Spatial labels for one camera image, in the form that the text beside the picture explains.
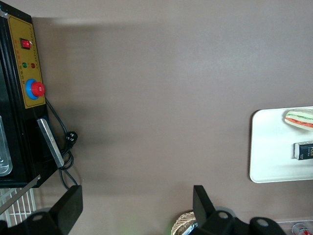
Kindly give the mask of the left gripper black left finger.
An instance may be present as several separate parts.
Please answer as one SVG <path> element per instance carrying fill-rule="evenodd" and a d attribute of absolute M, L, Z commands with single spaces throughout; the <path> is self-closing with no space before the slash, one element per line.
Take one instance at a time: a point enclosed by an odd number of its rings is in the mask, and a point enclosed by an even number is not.
<path fill-rule="evenodd" d="M 50 209 L 31 215 L 27 235 L 68 235 L 83 211 L 81 186 L 72 186 Z"/>

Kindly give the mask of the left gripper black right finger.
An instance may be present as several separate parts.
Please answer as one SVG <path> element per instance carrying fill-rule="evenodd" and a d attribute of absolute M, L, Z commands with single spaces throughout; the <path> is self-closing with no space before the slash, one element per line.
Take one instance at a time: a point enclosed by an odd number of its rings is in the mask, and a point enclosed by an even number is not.
<path fill-rule="evenodd" d="M 246 223 L 225 207 L 214 207 L 203 186 L 193 187 L 194 235 L 245 235 Z"/>

